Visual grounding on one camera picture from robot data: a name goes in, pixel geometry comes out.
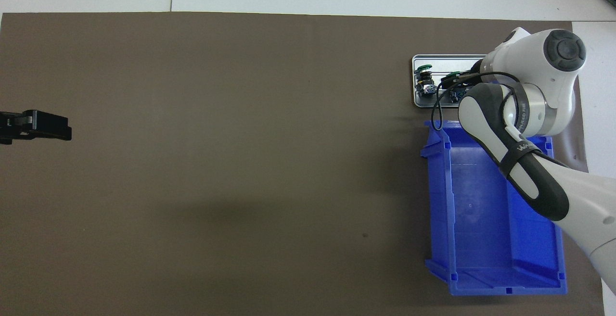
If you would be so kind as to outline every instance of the cable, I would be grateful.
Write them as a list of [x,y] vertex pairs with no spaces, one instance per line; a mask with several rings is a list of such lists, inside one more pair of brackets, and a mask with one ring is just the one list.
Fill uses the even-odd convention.
[[[505,77],[511,78],[515,82],[520,82],[520,80],[517,79],[517,77],[515,77],[514,75],[511,75],[510,73],[492,71],[492,72],[485,72],[485,73],[477,73],[475,75],[471,75],[470,77],[465,77],[464,80],[462,80],[459,84],[456,84],[455,86],[453,86],[451,88],[468,88],[470,86],[475,85],[475,84],[466,84],[466,82],[468,82],[469,80],[475,79],[477,77],[490,76],[490,75],[505,76]],[[438,94],[438,91],[440,90],[440,87],[442,86],[442,84],[443,84],[443,82],[440,82],[438,84],[438,86],[436,87],[437,97],[436,97],[436,101],[434,102],[434,105],[432,107],[432,112],[431,112],[431,115],[430,115],[430,121],[431,121],[433,130],[441,130],[443,128],[443,108],[440,105],[440,101],[447,94],[447,92],[443,92],[440,95]],[[506,84],[501,84],[501,85],[505,86],[506,88],[511,90],[510,94],[507,95],[505,97],[505,99],[503,100],[503,103],[504,103],[504,101],[506,99],[509,98],[510,95],[512,95],[514,97],[515,103],[517,103],[517,97],[515,96],[515,90],[511,86],[508,86]],[[440,126],[438,126],[438,127],[436,127],[436,125],[434,124],[434,112],[437,110],[437,108],[438,108],[438,120],[440,121]]]

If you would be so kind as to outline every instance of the brown mat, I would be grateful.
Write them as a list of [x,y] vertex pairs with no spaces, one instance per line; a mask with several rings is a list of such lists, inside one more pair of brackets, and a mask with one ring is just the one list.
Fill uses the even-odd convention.
[[[517,26],[571,29],[4,14],[0,109],[68,116],[74,138],[0,147],[0,314],[602,314],[568,237],[566,296],[455,298],[424,266],[429,110],[409,59],[487,53]],[[559,153],[578,168],[581,132]]]

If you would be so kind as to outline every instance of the black strap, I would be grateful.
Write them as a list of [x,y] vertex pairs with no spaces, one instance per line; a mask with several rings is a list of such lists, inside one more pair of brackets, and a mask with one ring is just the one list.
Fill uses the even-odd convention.
[[541,150],[537,148],[537,146],[533,144],[532,141],[529,141],[527,139],[517,141],[515,144],[511,145],[509,147],[509,151],[507,151],[499,164],[499,170],[501,171],[502,175],[504,175],[505,177],[509,176],[509,173],[511,173],[511,169],[513,169],[517,161],[520,160],[520,158],[525,154],[531,152],[541,153]]

